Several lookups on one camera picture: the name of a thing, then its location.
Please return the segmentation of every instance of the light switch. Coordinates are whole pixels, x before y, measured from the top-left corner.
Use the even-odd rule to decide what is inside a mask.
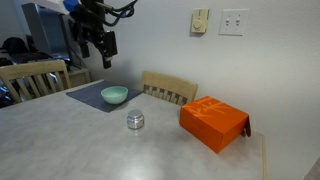
[[[248,14],[249,9],[224,9],[219,34],[242,36]]]
[[[208,26],[209,9],[194,9],[192,13],[191,32],[205,33]]]

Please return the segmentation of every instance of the light blue bowl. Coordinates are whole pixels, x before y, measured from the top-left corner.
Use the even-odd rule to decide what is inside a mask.
[[[127,99],[128,88],[123,86],[112,86],[101,91],[104,101],[109,104],[120,104]]]

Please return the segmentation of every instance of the wooden chair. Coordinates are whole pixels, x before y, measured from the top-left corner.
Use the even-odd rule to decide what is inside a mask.
[[[194,100],[198,84],[156,72],[142,72],[141,90],[151,96],[184,105]]]
[[[67,89],[71,88],[68,71],[63,60],[50,60],[0,67],[0,78],[16,103],[45,96],[65,89],[61,81],[63,72]]]

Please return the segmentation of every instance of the cardboard box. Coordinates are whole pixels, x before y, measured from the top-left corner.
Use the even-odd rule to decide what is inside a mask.
[[[216,153],[244,129],[251,134],[247,113],[209,96],[182,106],[180,125]]]

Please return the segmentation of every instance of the placemat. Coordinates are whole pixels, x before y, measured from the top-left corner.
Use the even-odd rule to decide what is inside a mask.
[[[123,103],[116,104],[116,105],[108,104],[103,100],[101,96],[101,91],[110,86],[119,86],[119,85],[113,82],[104,80],[100,83],[93,84],[91,86],[88,86],[79,90],[75,90],[73,92],[67,92],[66,94],[69,97],[72,97],[78,101],[88,104],[89,106],[92,106],[94,108],[100,109],[101,111],[104,111],[104,112],[111,112],[117,107],[121,106],[122,104],[130,101],[134,97],[141,94],[141,91],[139,90],[128,88],[128,97]]]

